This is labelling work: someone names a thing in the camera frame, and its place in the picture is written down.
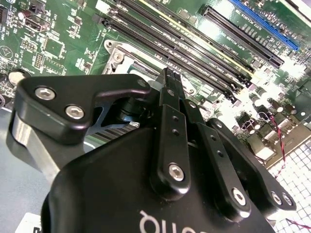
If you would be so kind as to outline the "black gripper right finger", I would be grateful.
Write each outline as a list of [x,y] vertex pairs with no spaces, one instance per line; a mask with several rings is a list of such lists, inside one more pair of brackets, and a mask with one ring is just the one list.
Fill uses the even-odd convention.
[[218,119],[205,122],[195,103],[185,98],[179,74],[173,75],[186,115],[189,137],[203,155],[211,174],[216,206],[225,218],[240,222],[252,206],[267,219],[296,211],[292,196]]

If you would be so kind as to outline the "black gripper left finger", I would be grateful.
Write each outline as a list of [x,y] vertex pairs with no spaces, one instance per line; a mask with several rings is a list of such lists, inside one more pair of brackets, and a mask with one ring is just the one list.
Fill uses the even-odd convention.
[[135,74],[31,77],[16,89],[10,152],[54,180],[82,154],[84,137],[134,121],[156,129],[151,185],[166,200],[190,189],[185,99],[170,69],[148,82]]

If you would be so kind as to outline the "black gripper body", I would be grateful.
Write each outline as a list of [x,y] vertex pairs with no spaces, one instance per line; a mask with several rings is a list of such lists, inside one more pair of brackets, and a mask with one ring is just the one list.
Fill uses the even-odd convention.
[[190,189],[180,199],[166,200],[153,189],[151,169],[156,129],[141,126],[61,169],[43,205],[42,231],[273,232],[273,227],[254,205],[251,215],[240,222],[232,222],[221,214],[214,200],[211,174],[189,135],[187,130]]

